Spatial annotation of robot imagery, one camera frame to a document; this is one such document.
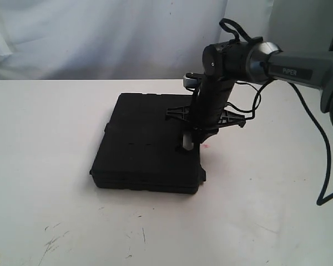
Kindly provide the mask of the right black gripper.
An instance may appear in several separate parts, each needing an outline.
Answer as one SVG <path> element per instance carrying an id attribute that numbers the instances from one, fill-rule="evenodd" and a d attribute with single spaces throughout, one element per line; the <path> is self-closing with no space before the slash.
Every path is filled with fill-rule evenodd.
<path id="1" fill-rule="evenodd" d="M 244 127 L 244 115 L 225 110 L 234 85 L 234 79 L 214 79 L 204 75 L 200 85 L 192 91 L 190 104 L 168 108 L 166 118 L 180 120 L 196 131 L 197 144 L 202 144 L 216 135 L 222 127 L 233 125 Z M 185 151 L 192 151 L 195 148 L 191 131 L 183 132 L 182 148 Z"/>

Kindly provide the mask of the right silver black robot arm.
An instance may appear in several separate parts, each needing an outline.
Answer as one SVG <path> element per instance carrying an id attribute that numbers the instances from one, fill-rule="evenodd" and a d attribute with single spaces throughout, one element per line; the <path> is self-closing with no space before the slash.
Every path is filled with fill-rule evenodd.
<path id="1" fill-rule="evenodd" d="M 318 89 L 320 110 L 329 113 L 333 126 L 333 52 L 283 52 L 261 37 L 232 39 L 205 47 L 202 64 L 202 74 L 184 76 L 184 87 L 193 92 L 190 104 L 166 111 L 167 119 L 185 124 L 193 142 L 204 142 L 222 127 L 245 125 L 247 117 L 225 109 L 238 81 L 265 86 L 282 80 Z"/>

